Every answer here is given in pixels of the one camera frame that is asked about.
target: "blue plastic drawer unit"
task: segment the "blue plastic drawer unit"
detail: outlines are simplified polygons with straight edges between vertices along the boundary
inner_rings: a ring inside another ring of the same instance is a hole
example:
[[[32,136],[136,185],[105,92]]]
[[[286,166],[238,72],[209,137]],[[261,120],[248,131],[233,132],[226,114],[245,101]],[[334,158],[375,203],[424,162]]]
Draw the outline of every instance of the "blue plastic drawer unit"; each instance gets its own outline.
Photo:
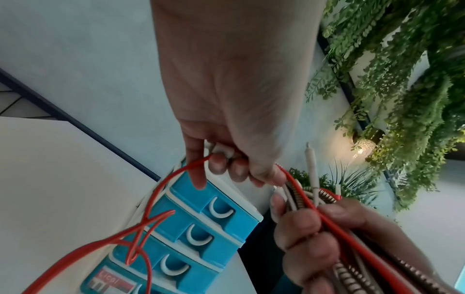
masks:
[[[145,294],[146,280],[113,263],[106,257],[83,281],[84,294]],[[151,294],[176,294],[152,284]]]
[[[224,268],[242,246],[241,242],[226,234],[221,228],[215,230],[184,210],[169,197],[169,191],[158,198],[150,217],[170,209],[176,213],[163,221],[155,232],[171,242],[180,242],[198,252],[206,262]]]
[[[170,192],[195,212],[201,213],[221,226],[229,235],[245,242],[255,226],[263,219],[257,209],[242,195],[206,169],[207,185],[197,190],[187,172],[169,184]]]
[[[124,238],[132,241],[135,234]],[[143,249],[147,252],[153,268],[153,275],[175,283],[176,289],[189,294],[203,294],[219,272],[207,268],[196,261],[180,254],[171,247],[150,236]],[[128,248],[117,246],[113,257],[124,263]],[[147,274],[145,262],[141,256],[130,266],[137,272]]]

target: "white drawer handle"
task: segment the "white drawer handle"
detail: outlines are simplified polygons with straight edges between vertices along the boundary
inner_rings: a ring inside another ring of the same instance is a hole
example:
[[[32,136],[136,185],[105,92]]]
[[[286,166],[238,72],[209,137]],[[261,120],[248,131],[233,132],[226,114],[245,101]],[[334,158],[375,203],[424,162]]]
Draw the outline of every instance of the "white drawer handle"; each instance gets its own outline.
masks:
[[[227,218],[228,216],[232,215],[234,210],[230,209],[228,212],[225,212],[223,214],[221,213],[218,213],[215,211],[215,209],[213,208],[213,204],[215,204],[215,201],[217,200],[218,197],[214,197],[211,201],[210,201],[210,205],[208,206],[208,209],[210,210],[210,213],[216,217],[216,218]]]
[[[178,276],[180,274],[183,274],[184,272],[186,272],[189,268],[190,268],[190,265],[186,264],[185,266],[183,266],[181,269],[178,269],[178,270],[175,270],[175,271],[172,271],[170,270],[167,266],[166,266],[166,259],[168,259],[168,256],[169,254],[165,255],[162,259],[161,259],[161,264],[160,264],[160,267],[161,267],[161,271],[164,272],[166,275],[168,276]]]
[[[205,240],[201,240],[201,241],[197,241],[194,238],[192,238],[192,229],[194,228],[194,226],[195,226],[194,224],[191,224],[188,227],[187,232],[186,232],[186,237],[190,244],[194,246],[203,246],[213,239],[212,235],[208,236]]]

